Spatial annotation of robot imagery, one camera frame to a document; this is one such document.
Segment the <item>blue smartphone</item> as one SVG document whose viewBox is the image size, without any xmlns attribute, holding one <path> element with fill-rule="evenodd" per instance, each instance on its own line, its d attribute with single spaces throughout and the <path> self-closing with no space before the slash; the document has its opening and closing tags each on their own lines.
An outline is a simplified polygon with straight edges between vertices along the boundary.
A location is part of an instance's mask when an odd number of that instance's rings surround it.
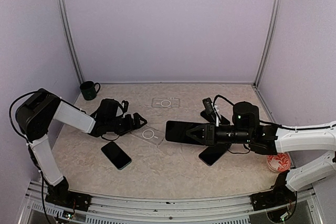
<svg viewBox="0 0 336 224">
<path fill-rule="evenodd" d="M 167 121 L 165 139 L 173 143 L 205 145 L 206 141 L 214 141 L 214 127 L 205 123 Z"/>
</svg>

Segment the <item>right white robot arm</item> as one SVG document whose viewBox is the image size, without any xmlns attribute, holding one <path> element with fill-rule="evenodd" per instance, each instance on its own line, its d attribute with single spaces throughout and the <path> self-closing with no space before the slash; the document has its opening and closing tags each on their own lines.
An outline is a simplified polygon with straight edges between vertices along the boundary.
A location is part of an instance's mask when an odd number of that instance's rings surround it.
<svg viewBox="0 0 336 224">
<path fill-rule="evenodd" d="M 335 122 L 307 127 L 287 127 L 259 119 L 259 108 L 249 102 L 233 105 L 231 125 L 205 123 L 186 130 L 186 135 L 205 145 L 247 144 L 260 155 L 292 151 L 324 150 L 319 158 L 278 176 L 275 189 L 269 192 L 273 205 L 281 204 L 290 191 L 324 179 L 335 172 Z"/>
</svg>

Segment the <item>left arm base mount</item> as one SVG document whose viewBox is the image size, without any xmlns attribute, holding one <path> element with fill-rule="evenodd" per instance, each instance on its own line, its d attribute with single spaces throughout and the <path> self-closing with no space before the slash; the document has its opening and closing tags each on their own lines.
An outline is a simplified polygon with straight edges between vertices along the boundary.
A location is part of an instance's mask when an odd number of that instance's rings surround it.
<svg viewBox="0 0 336 224">
<path fill-rule="evenodd" d="M 69 184 L 65 177 L 57 185 L 47 184 L 46 201 L 48 203 L 87 212 L 92 196 L 69 190 Z"/>
</svg>

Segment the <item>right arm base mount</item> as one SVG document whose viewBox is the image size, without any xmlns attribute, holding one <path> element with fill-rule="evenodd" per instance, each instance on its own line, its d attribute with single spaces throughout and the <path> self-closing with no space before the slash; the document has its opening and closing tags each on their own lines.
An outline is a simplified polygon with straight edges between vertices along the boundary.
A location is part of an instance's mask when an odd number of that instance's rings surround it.
<svg viewBox="0 0 336 224">
<path fill-rule="evenodd" d="M 297 193 L 286 186 L 285 180 L 277 180 L 268 191 L 250 196 L 254 211 L 278 207 L 297 200 Z"/>
</svg>

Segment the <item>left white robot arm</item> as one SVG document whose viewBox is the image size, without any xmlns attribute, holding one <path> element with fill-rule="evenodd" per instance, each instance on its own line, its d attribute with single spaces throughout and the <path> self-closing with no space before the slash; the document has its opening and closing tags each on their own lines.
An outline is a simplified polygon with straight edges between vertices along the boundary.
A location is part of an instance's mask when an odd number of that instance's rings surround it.
<svg viewBox="0 0 336 224">
<path fill-rule="evenodd" d="M 14 131 L 26 140 L 38 169 L 45 181 L 55 187 L 53 197 L 66 206 L 73 201 L 73 193 L 60 185 L 65 177 L 52 155 L 48 139 L 49 126 L 56 120 L 93 137 L 103 137 L 107 133 L 123 136 L 147 124 L 139 113 L 128 113 L 129 102 L 103 99 L 91 114 L 70 104 L 63 98 L 40 88 L 21 96 L 26 101 L 15 113 L 9 114 L 10 123 L 17 123 Z"/>
</svg>

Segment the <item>clear magsafe phone case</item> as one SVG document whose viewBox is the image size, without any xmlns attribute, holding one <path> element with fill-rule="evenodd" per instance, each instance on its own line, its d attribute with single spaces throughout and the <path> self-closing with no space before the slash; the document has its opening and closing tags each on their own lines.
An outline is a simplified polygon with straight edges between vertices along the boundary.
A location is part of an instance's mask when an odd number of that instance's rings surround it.
<svg viewBox="0 0 336 224">
<path fill-rule="evenodd" d="M 141 129 L 134 130 L 131 134 L 147 143 L 153 144 L 155 146 L 161 145 L 163 142 L 165 135 L 163 132 L 154 129 L 149 126 L 144 126 Z"/>
</svg>

